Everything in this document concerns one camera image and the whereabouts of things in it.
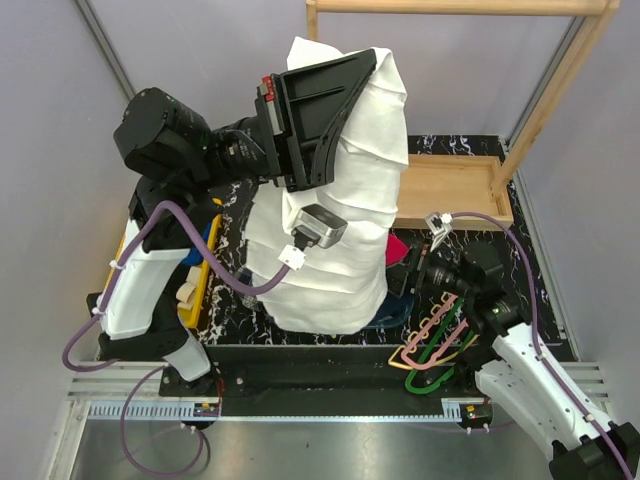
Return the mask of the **pink red t-shirt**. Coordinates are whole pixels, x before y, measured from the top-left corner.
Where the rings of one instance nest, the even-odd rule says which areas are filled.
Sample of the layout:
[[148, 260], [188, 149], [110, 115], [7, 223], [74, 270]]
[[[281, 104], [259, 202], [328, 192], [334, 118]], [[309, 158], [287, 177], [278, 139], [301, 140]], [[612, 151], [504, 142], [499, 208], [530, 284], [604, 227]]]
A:
[[390, 233], [385, 251], [385, 266], [389, 267], [401, 262], [409, 251], [409, 247], [396, 235]]

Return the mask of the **cream wavy skirt hanger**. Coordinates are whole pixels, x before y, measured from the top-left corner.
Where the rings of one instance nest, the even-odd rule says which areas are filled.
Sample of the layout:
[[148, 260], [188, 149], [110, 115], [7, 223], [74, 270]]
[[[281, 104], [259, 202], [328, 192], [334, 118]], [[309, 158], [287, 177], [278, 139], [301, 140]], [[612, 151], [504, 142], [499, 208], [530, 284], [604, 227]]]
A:
[[[396, 350], [391, 354], [391, 356], [388, 358], [387, 360], [387, 365], [395, 368], [395, 369], [399, 369], [399, 370], [404, 370], [404, 371], [411, 371], [407, 368], [407, 366], [404, 364], [404, 362], [402, 361], [401, 357], [400, 357], [400, 351], [412, 340], [412, 338], [418, 333], [418, 331], [427, 323], [428, 319], [444, 304], [444, 302], [447, 300], [447, 298], [453, 294], [450, 293], [444, 293], [441, 296], [440, 299], [440, 303], [436, 304], [431, 310], [430, 310], [430, 316], [429, 317], [424, 317], [420, 320], [419, 322], [419, 329], [412, 331], [409, 334], [409, 338], [408, 341], [405, 345], [400, 345], [396, 348]], [[439, 349], [439, 347], [444, 343], [444, 341], [446, 340], [446, 338], [456, 329], [456, 326], [453, 330], [449, 329], [449, 325], [446, 329], [446, 331], [440, 336], [440, 338], [438, 339], [438, 342], [435, 344], [434, 347], [431, 347], [428, 345], [429, 340], [427, 338], [422, 339], [419, 343], [418, 343], [418, 347], [416, 349], [414, 349], [412, 351], [411, 354], [411, 358], [415, 361], [418, 360], [426, 360], [427, 359], [427, 354], [424, 353], [424, 349], [427, 349], [428, 353], [433, 354], [436, 350]], [[454, 360], [458, 355], [459, 352], [462, 351], [464, 352], [467, 348], [469, 348], [473, 342], [478, 338], [477, 335], [474, 334], [474, 332], [471, 330], [471, 328], [469, 327], [467, 330], [465, 330], [460, 337], [454, 341], [452, 343], [452, 345], [449, 347], [449, 349], [446, 351], [446, 353], [442, 356], [442, 360], [444, 360], [444, 363], [440, 364], [443, 365], [445, 363], [451, 362], [452, 360]]]

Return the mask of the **blue denim garment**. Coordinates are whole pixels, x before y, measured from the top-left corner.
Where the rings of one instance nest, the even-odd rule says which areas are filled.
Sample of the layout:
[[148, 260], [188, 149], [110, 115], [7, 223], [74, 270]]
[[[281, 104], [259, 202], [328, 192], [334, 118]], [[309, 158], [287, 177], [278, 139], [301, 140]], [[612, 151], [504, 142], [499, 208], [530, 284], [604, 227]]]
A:
[[413, 310], [415, 298], [411, 293], [398, 297], [387, 293], [374, 318], [367, 324], [367, 329], [396, 328], [405, 323]]

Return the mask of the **white shirt hanger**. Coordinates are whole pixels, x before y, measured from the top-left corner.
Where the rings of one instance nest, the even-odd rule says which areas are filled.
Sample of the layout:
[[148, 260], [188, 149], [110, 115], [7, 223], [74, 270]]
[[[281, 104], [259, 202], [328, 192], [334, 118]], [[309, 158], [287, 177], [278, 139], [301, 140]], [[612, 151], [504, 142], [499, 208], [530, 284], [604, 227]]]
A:
[[446, 338], [444, 343], [433, 354], [428, 353], [426, 360], [415, 361], [411, 358], [412, 351], [418, 347], [418, 343], [427, 338], [428, 345], [434, 347], [440, 336], [446, 331], [449, 323], [461, 309], [464, 299], [450, 295], [444, 304], [428, 319], [427, 323], [418, 331], [412, 340], [400, 351], [400, 357], [409, 370], [425, 371], [444, 363], [442, 356], [446, 353], [454, 341], [469, 328], [468, 322], [462, 320], [456, 329]]

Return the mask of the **white garment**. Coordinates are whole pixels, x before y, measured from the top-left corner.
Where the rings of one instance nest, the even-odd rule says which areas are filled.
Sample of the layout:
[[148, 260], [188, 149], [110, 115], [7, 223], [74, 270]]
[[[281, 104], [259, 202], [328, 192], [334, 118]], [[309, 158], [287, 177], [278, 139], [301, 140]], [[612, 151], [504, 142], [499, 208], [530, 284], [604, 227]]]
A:
[[400, 323], [411, 305], [387, 281], [386, 250], [409, 164], [407, 91], [394, 55], [376, 47], [374, 68], [335, 150], [334, 179], [288, 192], [260, 186], [245, 226], [253, 285], [295, 267], [259, 295], [270, 320], [294, 333], [347, 335]]

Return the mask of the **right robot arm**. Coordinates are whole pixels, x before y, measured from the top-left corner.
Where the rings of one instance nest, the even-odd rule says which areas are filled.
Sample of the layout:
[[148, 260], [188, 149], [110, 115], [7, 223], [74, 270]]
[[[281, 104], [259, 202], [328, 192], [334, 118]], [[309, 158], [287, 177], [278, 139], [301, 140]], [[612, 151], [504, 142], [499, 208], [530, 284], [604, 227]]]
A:
[[455, 364], [454, 384], [498, 404], [535, 442], [555, 479], [633, 479], [639, 432], [617, 423], [564, 370], [531, 317], [504, 288], [504, 267], [489, 244], [468, 244], [453, 261], [428, 246], [400, 263], [402, 285], [418, 295], [452, 294], [479, 339]]

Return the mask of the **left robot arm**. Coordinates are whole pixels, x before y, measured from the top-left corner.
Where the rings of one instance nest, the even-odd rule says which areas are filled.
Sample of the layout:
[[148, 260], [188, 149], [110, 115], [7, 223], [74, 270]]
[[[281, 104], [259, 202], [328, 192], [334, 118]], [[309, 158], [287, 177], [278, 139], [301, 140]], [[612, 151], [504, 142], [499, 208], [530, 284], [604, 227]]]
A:
[[240, 293], [257, 296], [274, 282], [247, 285], [212, 254], [203, 238], [220, 211], [211, 191], [245, 179], [272, 182], [289, 193], [331, 183], [340, 135], [376, 63], [369, 49], [265, 76], [255, 115], [217, 130], [159, 88], [133, 97], [114, 140], [140, 179], [121, 253], [93, 310], [108, 363], [162, 359], [193, 395], [214, 388], [211, 360], [182, 324], [168, 281], [197, 249]]

